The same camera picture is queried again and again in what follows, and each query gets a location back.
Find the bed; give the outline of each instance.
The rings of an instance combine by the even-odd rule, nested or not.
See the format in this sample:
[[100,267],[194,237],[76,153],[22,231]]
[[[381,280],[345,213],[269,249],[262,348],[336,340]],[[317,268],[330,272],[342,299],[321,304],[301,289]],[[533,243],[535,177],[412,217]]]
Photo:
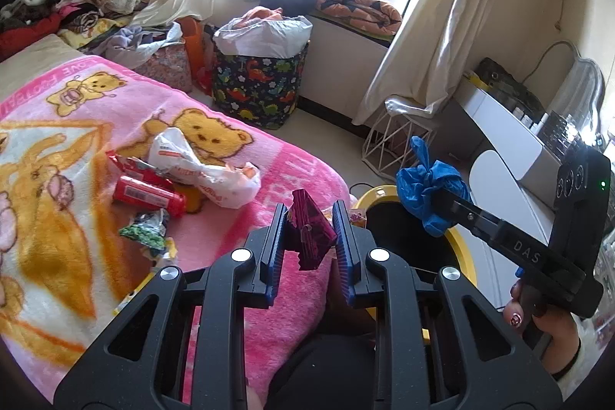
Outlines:
[[[233,210],[207,200],[171,221],[184,271],[241,246],[269,224],[277,203],[290,205],[294,189],[323,209],[349,202],[342,178],[316,157],[54,35],[2,62],[0,79],[0,335],[50,401],[150,267],[136,243],[118,236],[135,210],[112,203],[117,174],[106,150],[142,155],[161,125],[173,125],[211,163],[260,168],[250,204]],[[324,311],[330,259],[316,271],[298,269],[287,255],[273,308],[245,314],[246,374],[263,402],[271,377]]]

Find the white plastic bag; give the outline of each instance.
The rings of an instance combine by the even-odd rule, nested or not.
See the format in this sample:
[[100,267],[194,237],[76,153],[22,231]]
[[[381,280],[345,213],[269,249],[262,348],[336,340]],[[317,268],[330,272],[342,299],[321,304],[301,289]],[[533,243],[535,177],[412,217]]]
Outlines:
[[234,29],[239,20],[241,18],[233,18],[213,36],[223,55],[293,58],[301,52],[312,33],[312,24],[305,16],[260,20],[248,27]]
[[176,127],[165,129],[154,138],[148,163],[173,181],[196,186],[211,201],[228,209],[239,209],[251,202],[261,189],[257,167],[249,162],[238,169],[204,165]]

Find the black baseboard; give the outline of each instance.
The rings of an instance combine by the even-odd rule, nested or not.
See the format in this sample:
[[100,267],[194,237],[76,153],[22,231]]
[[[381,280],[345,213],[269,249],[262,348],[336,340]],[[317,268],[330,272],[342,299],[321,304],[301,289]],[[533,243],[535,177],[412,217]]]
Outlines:
[[335,110],[331,110],[330,108],[327,108],[320,103],[316,103],[316,101],[304,98],[303,96],[299,96],[299,100],[297,101],[297,108],[313,116],[317,116],[318,118],[321,118],[322,120],[339,127],[340,129],[344,129],[345,131],[348,131],[349,133],[352,133],[359,138],[367,138],[367,135],[370,132],[370,128],[368,126],[356,126],[352,123],[352,119],[350,117],[347,117],[342,113],[336,112]]

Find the red bottle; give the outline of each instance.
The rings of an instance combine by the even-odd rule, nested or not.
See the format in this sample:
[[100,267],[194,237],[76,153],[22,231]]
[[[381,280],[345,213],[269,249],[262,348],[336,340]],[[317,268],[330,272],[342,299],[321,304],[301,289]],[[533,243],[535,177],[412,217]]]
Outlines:
[[113,198],[145,209],[162,207],[174,217],[186,212],[186,196],[182,193],[173,193],[130,176],[120,176]]

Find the blue plastic bag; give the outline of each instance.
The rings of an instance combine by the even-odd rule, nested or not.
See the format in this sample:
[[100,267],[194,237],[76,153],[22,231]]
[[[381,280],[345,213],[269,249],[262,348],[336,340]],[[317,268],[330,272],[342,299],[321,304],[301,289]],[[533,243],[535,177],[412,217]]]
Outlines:
[[471,201],[461,174],[454,167],[436,160],[429,162],[429,151],[423,139],[413,136],[410,146],[419,165],[401,169],[397,173],[397,194],[405,209],[420,219],[423,228],[432,237],[441,237],[451,226],[451,221],[442,219],[431,210],[431,193],[445,188],[455,195]]

